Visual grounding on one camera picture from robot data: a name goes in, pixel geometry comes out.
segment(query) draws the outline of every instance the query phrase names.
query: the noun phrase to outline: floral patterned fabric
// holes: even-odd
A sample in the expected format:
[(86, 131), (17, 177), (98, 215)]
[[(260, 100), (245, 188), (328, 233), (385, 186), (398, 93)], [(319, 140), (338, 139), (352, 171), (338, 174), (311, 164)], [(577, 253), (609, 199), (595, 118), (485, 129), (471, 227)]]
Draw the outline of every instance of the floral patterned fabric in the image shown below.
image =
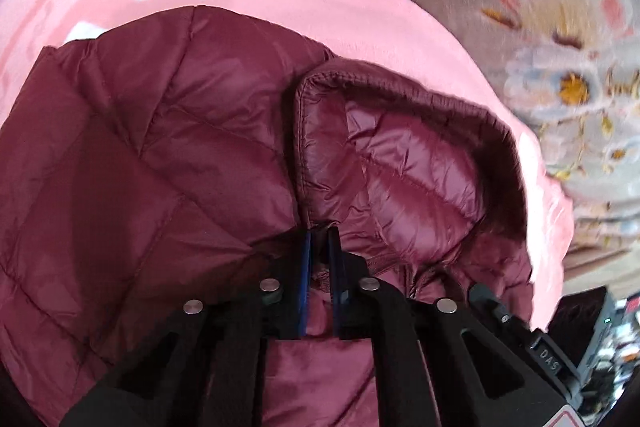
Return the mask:
[(413, 0), (540, 138), (574, 199), (565, 289), (640, 290), (640, 0)]
[(578, 203), (574, 243), (634, 244), (640, 37), (631, 0), (497, 0), (481, 11), (522, 40), (502, 99), (536, 131), (548, 171)]

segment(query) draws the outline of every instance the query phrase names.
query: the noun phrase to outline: metal screw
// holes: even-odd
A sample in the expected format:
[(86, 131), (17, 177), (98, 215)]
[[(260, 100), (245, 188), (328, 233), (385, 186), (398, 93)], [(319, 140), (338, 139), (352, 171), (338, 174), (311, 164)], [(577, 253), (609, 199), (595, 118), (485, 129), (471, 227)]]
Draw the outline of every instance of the metal screw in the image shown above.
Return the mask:
[(454, 313), (458, 309), (458, 305), (451, 299), (440, 299), (436, 303), (436, 308), (442, 313)]
[(380, 281), (378, 279), (374, 279), (373, 277), (363, 277), (360, 279), (360, 288), (362, 288), (366, 292), (374, 292), (380, 288)]
[(191, 299), (184, 303), (182, 309), (187, 315), (196, 315), (204, 309), (204, 304), (202, 304), (202, 301), (198, 301), (197, 299)]
[(260, 281), (260, 289), (263, 292), (271, 293), (280, 288), (280, 281), (277, 279), (262, 279)]

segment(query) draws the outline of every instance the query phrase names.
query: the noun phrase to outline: pink cloth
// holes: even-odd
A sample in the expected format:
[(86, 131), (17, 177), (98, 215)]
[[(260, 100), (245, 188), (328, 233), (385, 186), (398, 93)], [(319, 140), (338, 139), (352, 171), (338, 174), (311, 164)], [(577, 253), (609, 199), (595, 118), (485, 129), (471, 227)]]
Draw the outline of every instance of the pink cloth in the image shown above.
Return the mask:
[(533, 133), (502, 103), (466, 51), (409, 0), (0, 0), (0, 121), (40, 49), (172, 7), (208, 4), (291, 28), (347, 58), (368, 60), (448, 95), (483, 105), (512, 130), (526, 184), (527, 248), (535, 286), (532, 325), (546, 327), (562, 291), (572, 206), (545, 175)]

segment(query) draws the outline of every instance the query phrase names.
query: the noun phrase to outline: orange flower center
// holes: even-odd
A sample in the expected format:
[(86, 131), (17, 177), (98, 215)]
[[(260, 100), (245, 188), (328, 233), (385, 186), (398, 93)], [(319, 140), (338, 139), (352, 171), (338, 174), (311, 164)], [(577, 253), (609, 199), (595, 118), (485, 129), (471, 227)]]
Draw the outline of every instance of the orange flower center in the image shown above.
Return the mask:
[(611, 153), (612, 160), (622, 160), (626, 156), (626, 151), (624, 149), (615, 149)]
[(560, 91), (558, 93), (564, 105), (581, 105), (589, 102), (589, 85), (587, 81), (578, 73), (567, 73), (560, 80)]

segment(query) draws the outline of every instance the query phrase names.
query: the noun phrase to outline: shiny nylon fabric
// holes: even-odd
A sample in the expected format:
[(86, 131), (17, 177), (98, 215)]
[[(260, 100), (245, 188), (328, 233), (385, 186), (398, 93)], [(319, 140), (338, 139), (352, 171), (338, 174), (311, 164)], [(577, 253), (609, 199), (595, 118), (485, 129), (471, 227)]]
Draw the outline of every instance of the shiny nylon fabric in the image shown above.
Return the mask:
[[(184, 7), (45, 48), (0, 130), (0, 357), (57, 425), (187, 299), (257, 283), (333, 222), (424, 301), (488, 284), (528, 319), (524, 195), (487, 110), (290, 30)], [(264, 424), (375, 425), (367, 341), (273, 343)]]

